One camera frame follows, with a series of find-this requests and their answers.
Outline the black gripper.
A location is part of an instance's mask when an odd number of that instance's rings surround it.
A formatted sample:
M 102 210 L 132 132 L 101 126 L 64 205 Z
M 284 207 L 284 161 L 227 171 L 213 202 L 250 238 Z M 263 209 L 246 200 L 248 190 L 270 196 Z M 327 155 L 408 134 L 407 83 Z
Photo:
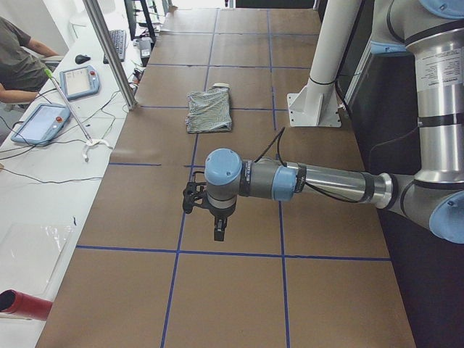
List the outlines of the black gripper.
M 214 224 L 214 241 L 224 241 L 225 230 L 227 227 L 228 217 L 234 213 L 234 205 L 226 208 L 213 207 L 209 208 L 210 213 L 215 218 Z

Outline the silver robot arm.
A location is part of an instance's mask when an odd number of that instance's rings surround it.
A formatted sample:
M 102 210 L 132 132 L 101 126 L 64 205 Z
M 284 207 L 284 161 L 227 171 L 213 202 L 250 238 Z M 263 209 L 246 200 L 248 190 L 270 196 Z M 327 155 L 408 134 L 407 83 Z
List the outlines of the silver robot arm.
M 342 202 L 371 203 L 463 242 L 463 3 L 377 1 L 374 54 L 411 53 L 418 97 L 420 170 L 414 175 L 337 170 L 274 159 L 245 160 L 217 149 L 205 161 L 202 183 L 184 190 L 183 209 L 209 210 L 214 238 L 224 239 L 239 196 L 288 201 L 313 191 Z

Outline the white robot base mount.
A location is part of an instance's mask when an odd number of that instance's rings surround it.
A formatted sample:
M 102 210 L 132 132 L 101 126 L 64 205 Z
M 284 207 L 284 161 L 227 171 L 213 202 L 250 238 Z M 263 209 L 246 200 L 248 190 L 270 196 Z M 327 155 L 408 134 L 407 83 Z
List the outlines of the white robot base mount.
M 335 83 L 361 0 L 329 0 L 307 84 L 287 95 L 291 127 L 341 127 Z

